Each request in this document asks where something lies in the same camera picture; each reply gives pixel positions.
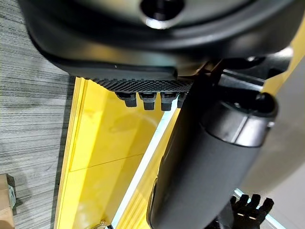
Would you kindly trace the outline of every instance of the striped carpet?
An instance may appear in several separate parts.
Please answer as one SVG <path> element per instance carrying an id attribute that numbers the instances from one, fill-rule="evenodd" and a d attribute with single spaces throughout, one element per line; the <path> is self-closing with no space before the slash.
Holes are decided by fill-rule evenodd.
<path id="1" fill-rule="evenodd" d="M 49 229 L 74 79 L 33 47 L 16 0 L 0 0 L 0 174 L 14 178 L 17 229 Z"/>

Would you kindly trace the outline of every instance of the yellow surface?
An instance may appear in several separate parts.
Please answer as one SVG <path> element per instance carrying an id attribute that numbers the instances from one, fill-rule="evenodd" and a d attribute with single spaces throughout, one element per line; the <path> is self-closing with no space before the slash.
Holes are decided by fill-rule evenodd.
<path id="1" fill-rule="evenodd" d="M 305 55 L 305 20 L 301 24 L 301 27 L 296 34 L 296 37 L 291 43 L 292 48 L 294 50 L 294 57 L 289 65 L 289 68 L 286 72 L 277 75 L 273 78 L 270 78 L 265 82 L 264 91 L 269 92 L 271 94 L 276 94 L 283 83 L 290 76 L 295 67 L 299 64 L 302 58 Z"/>
<path id="2" fill-rule="evenodd" d="M 128 206 L 117 226 L 117 229 L 150 229 L 146 223 L 147 203 L 152 191 L 153 182 L 169 137 L 175 125 L 179 109 L 177 109 L 169 122 L 161 141 L 159 142 L 153 157 L 146 168 Z"/>
<path id="3" fill-rule="evenodd" d="M 287 72 L 269 79 L 265 86 L 264 91 L 276 94 L 285 80 L 290 76 L 291 72 L 295 69 L 297 64 L 301 61 L 305 54 L 305 21 L 298 31 L 297 36 L 292 42 L 294 49 L 294 58 L 289 66 Z M 128 206 L 119 221 L 117 229 L 150 229 L 146 223 L 146 210 L 148 199 L 153 187 L 153 182 L 156 178 L 160 160 L 164 154 L 168 139 L 170 137 L 173 125 L 176 121 L 177 112 L 171 119 L 171 122 L 164 133 L 157 149 L 154 152 L 153 158 L 150 161 L 141 181 L 133 194 Z"/>
<path id="4" fill-rule="evenodd" d="M 76 79 L 55 228 L 111 222 L 163 115 L 136 108 L 103 87 Z"/>

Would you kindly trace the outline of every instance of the cardboard box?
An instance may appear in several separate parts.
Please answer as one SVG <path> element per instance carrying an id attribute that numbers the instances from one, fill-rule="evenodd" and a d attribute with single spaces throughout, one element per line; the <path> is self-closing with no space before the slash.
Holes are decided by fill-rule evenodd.
<path id="1" fill-rule="evenodd" d="M 10 207 L 7 175 L 0 175 L 0 229 L 14 229 L 13 211 Z"/>

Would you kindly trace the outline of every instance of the gray wall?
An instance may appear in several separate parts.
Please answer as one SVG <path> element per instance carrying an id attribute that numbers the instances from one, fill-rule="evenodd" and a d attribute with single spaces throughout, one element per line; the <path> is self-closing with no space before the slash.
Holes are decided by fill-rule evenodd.
<path id="1" fill-rule="evenodd" d="M 271 215 L 287 229 L 305 228 L 305 58 L 277 94 L 280 113 L 241 189 L 275 201 Z"/>

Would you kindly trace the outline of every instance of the white light strip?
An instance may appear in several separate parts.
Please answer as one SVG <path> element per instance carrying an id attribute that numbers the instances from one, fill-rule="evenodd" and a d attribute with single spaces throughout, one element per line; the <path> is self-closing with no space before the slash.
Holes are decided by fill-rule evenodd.
<path id="1" fill-rule="evenodd" d="M 244 193 L 240 189 L 236 189 L 235 193 L 241 197 Z M 266 216 L 266 220 L 271 223 L 275 228 L 277 229 L 286 229 L 282 224 L 280 224 L 275 218 L 270 216 L 269 214 Z"/>
<path id="2" fill-rule="evenodd" d="M 162 118 L 161 118 L 161 121 L 160 123 L 158 124 L 157 126 L 157 129 L 156 131 L 154 132 L 154 135 L 152 136 L 152 139 L 151 139 L 151 142 L 149 143 L 147 149 L 146 149 L 146 152 L 139 164 L 139 167 L 137 168 L 137 171 L 135 172 L 133 178 L 132 178 L 132 181 L 125 193 L 125 196 L 113 218 L 113 221 L 112 221 L 112 226 L 114 229 L 116 229 L 116 227 L 118 226 L 118 223 L 129 203 L 129 200 L 131 199 L 134 191 L 136 190 L 175 110 L 177 108 L 177 99 L 173 101 L 172 103 L 172 109 L 170 111 L 166 111 L 164 112 Z"/>

